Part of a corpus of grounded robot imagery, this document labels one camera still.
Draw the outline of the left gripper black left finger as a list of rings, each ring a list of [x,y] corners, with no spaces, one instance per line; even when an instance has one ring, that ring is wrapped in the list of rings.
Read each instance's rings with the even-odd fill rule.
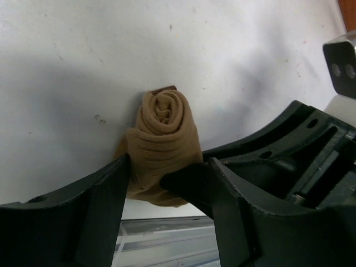
[[[28,202],[1,206],[2,266],[111,266],[129,181],[127,155]]]

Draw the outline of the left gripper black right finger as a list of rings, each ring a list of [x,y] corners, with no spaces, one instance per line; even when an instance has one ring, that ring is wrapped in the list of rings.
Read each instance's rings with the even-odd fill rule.
[[[208,162],[222,266],[354,266],[355,206],[308,209]]]

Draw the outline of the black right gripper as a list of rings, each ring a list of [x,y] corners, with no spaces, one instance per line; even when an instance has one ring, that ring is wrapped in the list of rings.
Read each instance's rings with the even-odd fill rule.
[[[304,207],[340,202],[337,186],[355,180],[355,127],[293,101],[259,131],[203,152],[224,165],[264,165],[264,190]]]

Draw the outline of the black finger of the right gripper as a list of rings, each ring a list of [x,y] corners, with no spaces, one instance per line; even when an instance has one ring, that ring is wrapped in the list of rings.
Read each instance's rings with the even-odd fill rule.
[[[216,178],[211,163],[193,164],[182,170],[164,175],[160,181],[163,189],[194,205],[213,219]]]

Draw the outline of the tan brown ribbed sock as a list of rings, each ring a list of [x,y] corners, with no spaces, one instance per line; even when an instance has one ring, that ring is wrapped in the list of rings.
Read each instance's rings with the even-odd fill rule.
[[[191,108],[175,86],[144,94],[135,126],[126,130],[114,158],[124,154],[131,163],[127,198],[162,207],[187,203],[160,185],[164,175],[203,161]]]

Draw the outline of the orange compartment tray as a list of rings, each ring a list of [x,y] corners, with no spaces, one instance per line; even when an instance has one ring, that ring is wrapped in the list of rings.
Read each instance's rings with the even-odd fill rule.
[[[345,28],[348,32],[356,29],[356,0],[338,0]]]

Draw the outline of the aluminium table edge rail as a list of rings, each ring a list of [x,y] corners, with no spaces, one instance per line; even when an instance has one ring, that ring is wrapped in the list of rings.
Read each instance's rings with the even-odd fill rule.
[[[207,216],[123,220],[112,266],[220,266]]]

